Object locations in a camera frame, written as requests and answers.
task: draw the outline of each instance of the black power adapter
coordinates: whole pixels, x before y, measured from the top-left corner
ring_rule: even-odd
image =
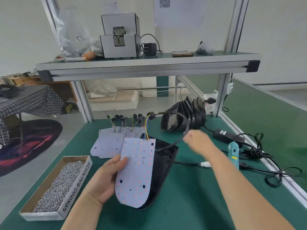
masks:
[[[221,129],[217,129],[215,130],[215,132],[213,133],[213,138],[224,142],[224,143],[231,143],[234,141],[234,138],[236,137],[236,134],[233,134],[229,131],[223,131]],[[243,146],[245,139],[241,136],[237,136],[236,137],[236,143],[239,145],[239,147]]]
[[[145,56],[155,56],[157,54],[157,44],[154,42],[144,43],[143,48]]]

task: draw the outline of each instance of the metal shelf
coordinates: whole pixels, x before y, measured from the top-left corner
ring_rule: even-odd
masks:
[[[249,62],[260,60],[260,57],[253,53],[216,51],[213,55],[174,58],[171,53],[165,53],[158,54],[156,58],[51,61],[37,64],[36,68],[48,70],[53,81],[244,73]]]

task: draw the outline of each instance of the power strip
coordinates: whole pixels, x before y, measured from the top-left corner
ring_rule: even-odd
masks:
[[[204,94],[204,100],[208,100],[208,98],[210,98],[210,97],[217,100],[217,95],[218,95],[218,92],[216,90],[213,93]],[[205,102],[204,105],[205,105],[206,114],[212,115],[213,112],[214,112],[215,103],[209,104],[209,103]]]

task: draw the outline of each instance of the cardboard box of screws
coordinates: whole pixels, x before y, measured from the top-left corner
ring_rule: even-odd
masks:
[[[26,221],[64,220],[92,166],[90,156],[65,156],[19,214]]]

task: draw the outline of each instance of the checkered tablecloth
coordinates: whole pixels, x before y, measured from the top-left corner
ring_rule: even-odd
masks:
[[[62,104],[63,101],[48,85],[21,88],[18,96],[0,103],[0,144],[6,145],[10,140],[4,117],[21,112],[43,117],[58,115]]]

